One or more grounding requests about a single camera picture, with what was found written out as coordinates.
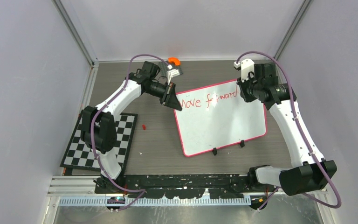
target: whiteboard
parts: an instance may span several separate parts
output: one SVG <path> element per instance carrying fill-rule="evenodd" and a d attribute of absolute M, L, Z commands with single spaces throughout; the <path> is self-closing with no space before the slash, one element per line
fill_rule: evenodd
<path fill-rule="evenodd" d="M 177 94 L 174 110 L 183 154 L 194 156 L 251 140 L 267 133 L 264 105 L 245 103 L 236 80 Z"/>

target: wooden tabletop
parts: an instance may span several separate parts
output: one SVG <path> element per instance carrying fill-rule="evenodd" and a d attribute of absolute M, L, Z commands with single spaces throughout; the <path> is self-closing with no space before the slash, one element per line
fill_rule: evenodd
<path fill-rule="evenodd" d="M 101 63 L 93 88 L 90 105 L 104 101 L 121 85 L 128 63 Z M 141 68 L 133 63 L 131 72 Z M 233 68 L 233 61 L 182 62 L 183 75 L 175 77 L 176 91 L 235 79 L 241 74 Z M 272 165 L 290 167 L 290 157 L 282 133 L 267 112 L 267 134 L 239 145 L 219 149 L 193 157 L 185 157 L 179 140 L 173 110 L 162 106 L 159 100 L 143 94 L 124 112 L 137 113 L 138 121 L 131 145 L 127 174 L 227 174 L 247 173 L 250 167 Z"/>

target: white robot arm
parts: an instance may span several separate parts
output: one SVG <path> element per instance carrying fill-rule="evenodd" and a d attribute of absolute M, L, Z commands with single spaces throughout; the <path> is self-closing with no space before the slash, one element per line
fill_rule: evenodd
<path fill-rule="evenodd" d="M 313 154 L 331 178 L 337 170 L 334 161 L 326 161 L 313 142 L 301 114 L 298 110 L 296 96 L 294 107 L 297 117 L 293 118 L 287 84 L 278 84 L 274 63 L 255 64 L 251 59 L 234 62 L 234 67 L 241 70 L 237 84 L 241 97 L 245 102 L 260 100 L 276 120 L 283 138 L 289 149 L 291 166 L 293 168 L 274 168 L 269 165 L 251 168 L 248 172 L 249 185 L 270 184 L 283 189 L 287 195 L 296 195 L 326 186 L 327 180 L 316 165 L 307 146 L 296 126 L 298 119 L 303 132 L 312 146 Z"/>
<path fill-rule="evenodd" d="M 81 124 L 81 139 L 89 148 L 91 148 L 90 130 L 91 121 L 94 115 L 104 105 L 107 105 L 107 102 L 120 90 L 124 89 L 114 101 L 102 110 L 96 120 L 99 124 L 94 124 L 96 153 L 98 154 L 106 173 L 113 180 L 117 179 L 121 173 L 121 167 L 117 162 L 116 154 L 111 151 L 117 140 L 115 118 L 117 118 L 133 100 L 138 98 L 144 92 L 158 97 L 160 103 L 164 106 L 180 111 L 182 110 L 182 107 L 176 98 L 175 83 L 167 82 L 162 84 L 155 80 L 159 71 L 160 68 L 157 65 L 151 62 L 145 62 L 142 69 L 138 69 L 136 73 L 129 74 L 129 79 L 125 88 L 124 80 L 122 85 L 105 101 L 98 104 L 96 107 L 87 106 L 82 111 L 83 120 Z"/>

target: gray wall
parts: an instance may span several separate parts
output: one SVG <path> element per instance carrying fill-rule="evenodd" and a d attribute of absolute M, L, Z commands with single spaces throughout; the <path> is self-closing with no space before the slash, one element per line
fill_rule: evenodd
<path fill-rule="evenodd" d="M 275 54 L 303 0 L 63 0 L 99 61 Z"/>
<path fill-rule="evenodd" d="M 358 1 L 314 1 L 280 61 L 314 141 L 338 165 L 334 214 L 358 223 Z"/>
<path fill-rule="evenodd" d="M 49 0 L 0 0 L 0 224 L 36 224 L 89 65 Z"/>

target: checkered board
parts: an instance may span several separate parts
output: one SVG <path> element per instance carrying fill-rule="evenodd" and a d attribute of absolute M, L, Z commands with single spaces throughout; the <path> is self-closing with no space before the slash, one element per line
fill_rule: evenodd
<path fill-rule="evenodd" d="M 137 117 L 137 114 L 121 113 L 117 119 L 115 118 L 117 141 L 112 150 L 115 151 L 117 161 L 123 171 L 127 164 Z M 62 159 L 61 167 L 100 171 L 92 150 L 80 139 L 81 124 L 82 119 L 79 117 Z"/>

